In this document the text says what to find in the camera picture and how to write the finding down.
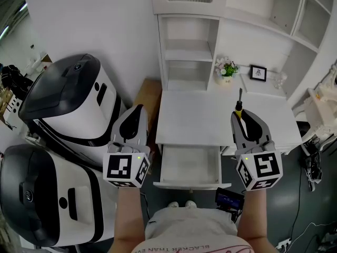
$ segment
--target open drawer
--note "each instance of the open drawer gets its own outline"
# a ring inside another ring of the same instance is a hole
[[[159,188],[213,190],[222,184],[220,147],[164,145]]]

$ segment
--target picture frame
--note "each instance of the picture frame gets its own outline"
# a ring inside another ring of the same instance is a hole
[[[251,65],[250,78],[252,80],[265,82],[267,79],[267,69],[265,67]]]

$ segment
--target person's arm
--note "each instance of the person's arm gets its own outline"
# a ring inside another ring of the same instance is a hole
[[[131,253],[145,240],[141,194],[138,188],[119,188],[115,238],[109,253]]]
[[[266,190],[247,191],[237,236],[246,240],[255,253],[278,252],[267,239]]]

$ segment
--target small plant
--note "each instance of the small plant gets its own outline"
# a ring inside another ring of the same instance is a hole
[[[235,65],[227,56],[216,59],[215,71],[219,77],[235,77],[240,67]]]

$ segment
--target wire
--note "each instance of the wire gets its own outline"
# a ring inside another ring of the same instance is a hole
[[[306,251],[307,251],[307,250],[308,250],[308,248],[309,248],[309,245],[311,244],[312,240],[313,240],[315,237],[318,237],[318,238],[320,238],[318,234],[315,234],[313,237],[311,237],[311,239],[310,239],[310,241],[309,241],[308,245],[306,246],[306,249],[305,249],[304,253],[306,253]]]
[[[242,214],[242,210],[240,210],[236,216],[236,219],[234,220],[234,224],[237,222],[239,216]]]
[[[300,168],[301,168],[301,171],[300,171],[300,186],[299,186],[299,206],[298,206],[297,214],[296,214],[296,217],[295,217],[295,220],[294,220],[292,229],[291,229],[291,234],[290,234],[290,240],[291,240],[291,241],[292,241],[292,239],[293,239],[294,227],[295,227],[295,224],[296,224],[296,221],[297,221],[297,217],[299,216],[299,212],[300,212],[300,204],[301,204],[302,167],[300,166]]]
[[[288,252],[289,250],[290,250],[290,248],[293,246],[293,244],[303,235],[303,234],[305,234],[305,232],[306,232],[306,230],[308,229],[308,227],[312,224],[312,225],[314,225],[315,227],[319,227],[319,226],[329,226],[329,225],[331,225],[331,224],[334,224],[334,223],[336,223],[337,221],[334,221],[334,222],[331,222],[331,223],[329,223],[329,224],[319,224],[319,225],[316,225],[314,222],[310,222],[308,225],[307,225],[307,227],[305,228],[305,230],[304,230],[304,232],[302,232],[302,234],[300,235],[300,236],[298,236],[291,244],[290,244],[290,246],[289,246],[289,248],[288,248],[288,250],[286,251],[286,252]]]
[[[144,197],[144,199],[145,199],[145,202],[146,202],[146,214],[147,214],[148,219],[150,220],[150,213],[148,212],[148,202],[147,202],[146,194],[141,192],[141,195],[142,195],[142,196]]]

